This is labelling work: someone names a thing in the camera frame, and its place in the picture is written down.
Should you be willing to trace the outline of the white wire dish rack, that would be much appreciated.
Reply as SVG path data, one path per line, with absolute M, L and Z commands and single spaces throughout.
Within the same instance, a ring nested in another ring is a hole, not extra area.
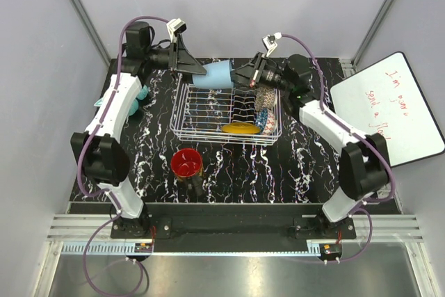
M 282 135 L 281 101 L 278 93 L 273 107 L 275 128 L 271 134 L 234 134 L 225 125 L 244 122 L 255 125 L 255 91 L 247 88 L 209 90 L 191 83 L 177 84 L 170 129 L 181 141 L 220 144 L 273 145 Z

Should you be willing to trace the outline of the light blue cup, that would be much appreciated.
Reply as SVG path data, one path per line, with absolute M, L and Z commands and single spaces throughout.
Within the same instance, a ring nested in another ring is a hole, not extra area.
M 193 85 L 199 89 L 219 90 L 232 89 L 234 83 L 231 79 L 232 63 L 230 60 L 209 63 L 204 65 L 205 75 L 194 74 Z

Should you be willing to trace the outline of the blue patterned bowl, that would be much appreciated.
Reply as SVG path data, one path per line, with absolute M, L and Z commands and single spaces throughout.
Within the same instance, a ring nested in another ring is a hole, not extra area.
M 276 128 L 274 112 L 270 109 L 262 108 L 257 114 L 255 125 L 260 129 L 259 134 L 265 136 L 271 135 Z

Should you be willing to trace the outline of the red patterned white bowl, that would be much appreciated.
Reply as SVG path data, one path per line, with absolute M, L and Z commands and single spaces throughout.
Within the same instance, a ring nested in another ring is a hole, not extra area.
M 277 93 L 272 88 L 259 87 L 256 89 L 254 109 L 260 112 L 262 109 L 273 110 L 277 103 Z

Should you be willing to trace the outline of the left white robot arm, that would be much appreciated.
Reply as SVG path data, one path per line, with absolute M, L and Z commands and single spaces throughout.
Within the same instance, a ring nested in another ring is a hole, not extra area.
M 129 181 L 129 157 L 120 145 L 122 128 L 148 76 L 155 70 L 204 76 L 207 71 L 187 50 L 182 19 L 163 20 L 170 44 L 153 44 L 151 16 L 132 19 L 122 29 L 118 56 L 109 69 L 109 87 L 102 104 L 84 132 L 72 135 L 70 143 L 77 164 L 76 181 L 82 194 L 91 198 L 106 194 L 119 218 L 127 220 L 126 231 L 141 239 L 150 222 L 142 217 L 143 201 Z

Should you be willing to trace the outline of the yellow brown-rimmed bowl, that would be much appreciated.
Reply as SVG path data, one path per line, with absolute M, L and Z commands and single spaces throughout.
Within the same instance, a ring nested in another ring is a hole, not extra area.
M 232 122 L 221 127 L 221 131 L 229 134 L 258 134 L 261 129 L 248 122 Z

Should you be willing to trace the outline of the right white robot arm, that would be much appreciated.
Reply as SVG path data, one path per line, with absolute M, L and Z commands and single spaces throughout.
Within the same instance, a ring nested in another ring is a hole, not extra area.
M 382 134 L 357 130 L 316 97 L 309 87 L 310 69 L 305 62 L 304 56 L 294 54 L 280 67 L 257 54 L 249 63 L 231 70 L 230 77 L 238 86 L 280 91 L 286 113 L 314 130 L 339 153 L 339 187 L 323 204 L 315 223 L 318 235 L 331 239 L 339 233 L 340 221 L 389 183 L 389 154 Z

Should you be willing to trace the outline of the red black mug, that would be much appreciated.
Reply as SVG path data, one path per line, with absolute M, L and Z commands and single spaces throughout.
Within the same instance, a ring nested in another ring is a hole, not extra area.
M 170 166 L 175 177 L 197 197 L 204 195 L 204 166 L 201 154 L 192 148 L 184 148 L 173 154 Z

